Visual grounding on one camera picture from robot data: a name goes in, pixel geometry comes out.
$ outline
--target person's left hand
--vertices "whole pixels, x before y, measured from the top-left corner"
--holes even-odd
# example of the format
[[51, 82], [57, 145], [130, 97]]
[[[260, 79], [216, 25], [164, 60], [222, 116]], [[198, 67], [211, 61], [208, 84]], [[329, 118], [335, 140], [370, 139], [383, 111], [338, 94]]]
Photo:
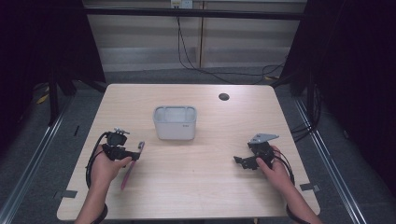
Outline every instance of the person's left hand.
[[103, 151], [102, 145], [96, 149], [95, 155], [98, 153], [99, 155], [92, 166], [92, 185], [109, 185], [119, 173], [120, 168], [126, 166], [132, 160], [131, 157], [127, 157], [121, 161], [111, 161]]

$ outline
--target metal track on floor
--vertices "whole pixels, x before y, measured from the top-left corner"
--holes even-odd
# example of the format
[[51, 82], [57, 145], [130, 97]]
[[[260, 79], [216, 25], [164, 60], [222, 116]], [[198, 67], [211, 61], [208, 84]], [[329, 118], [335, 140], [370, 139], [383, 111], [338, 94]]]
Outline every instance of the metal track on floor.
[[61, 126], [62, 120], [64, 119], [64, 113], [71, 105], [73, 99], [74, 99], [73, 96], [67, 98], [64, 108], [59, 114], [59, 117], [55, 120], [55, 122], [53, 122], [52, 126], [48, 127], [48, 129], [46, 130], [43, 138], [41, 139], [40, 144], [35, 150], [35, 154], [33, 155], [32, 159], [30, 159], [17, 185], [15, 186], [14, 190], [12, 190], [11, 194], [8, 196], [2, 210], [0, 211], [1, 224], [11, 223], [15, 214], [17, 213], [18, 208], [20, 207], [21, 202], [23, 200], [23, 197], [25, 196], [27, 190], [29, 189], [41, 162], [44, 160], [44, 157], [46, 155], [46, 152], [49, 148], [49, 145], [53, 137], [55, 136], [59, 127]]
[[[310, 122], [306, 115], [307, 114], [306, 108], [303, 101], [301, 99], [296, 98], [295, 103], [297, 105], [301, 117], [305, 122], [306, 127], [310, 126]], [[341, 173], [339, 172], [337, 166], [335, 165], [334, 160], [332, 159], [332, 155], [330, 154], [329, 150], [324, 144], [319, 132], [317, 130], [314, 130], [310, 135], [317, 147], [318, 153], [322, 158], [324, 165], [326, 166], [330, 174], [330, 177], [332, 178], [332, 182], [334, 183], [338, 193], [340, 194], [341, 200], [343, 201], [346, 210], [348, 211], [353, 223], [355, 224], [367, 223], [358, 203], [356, 202], [355, 198], [350, 192], [346, 182], [344, 181], [344, 178], [341, 176]]]

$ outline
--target power outlet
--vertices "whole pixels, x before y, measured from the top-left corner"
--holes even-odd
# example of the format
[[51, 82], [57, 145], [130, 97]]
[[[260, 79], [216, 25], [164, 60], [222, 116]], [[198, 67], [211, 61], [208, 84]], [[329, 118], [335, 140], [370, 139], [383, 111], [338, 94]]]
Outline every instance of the power outlet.
[[171, 0], [171, 8], [181, 8], [181, 0]]
[[181, 0], [181, 8], [192, 9], [192, 0]]

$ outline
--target black round hole cover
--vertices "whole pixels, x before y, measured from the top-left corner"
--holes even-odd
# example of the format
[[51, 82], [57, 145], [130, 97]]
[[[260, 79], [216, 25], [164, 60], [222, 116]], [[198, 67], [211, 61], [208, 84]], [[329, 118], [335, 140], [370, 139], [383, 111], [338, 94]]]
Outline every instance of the black round hole cover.
[[220, 100], [222, 101], [228, 101], [230, 99], [230, 96], [227, 93], [221, 93], [219, 95]]

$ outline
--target hand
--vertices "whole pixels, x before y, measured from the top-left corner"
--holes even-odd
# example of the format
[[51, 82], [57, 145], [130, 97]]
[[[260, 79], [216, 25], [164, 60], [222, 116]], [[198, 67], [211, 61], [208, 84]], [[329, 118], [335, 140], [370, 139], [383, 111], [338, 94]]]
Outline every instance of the hand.
[[127, 157], [121, 161], [111, 161], [105, 152], [103, 151], [102, 145], [96, 149], [96, 157], [91, 172], [92, 185], [109, 185], [110, 182], [117, 176], [121, 167], [124, 167], [132, 158]]
[[[280, 157], [280, 150], [275, 146], [271, 147], [273, 148], [275, 155]], [[272, 186], [281, 193], [287, 191], [290, 187], [294, 187], [290, 181], [285, 165], [277, 158], [274, 159], [272, 169], [270, 169], [261, 158], [257, 158], [256, 162], [259, 164], [262, 172], [267, 176]]]

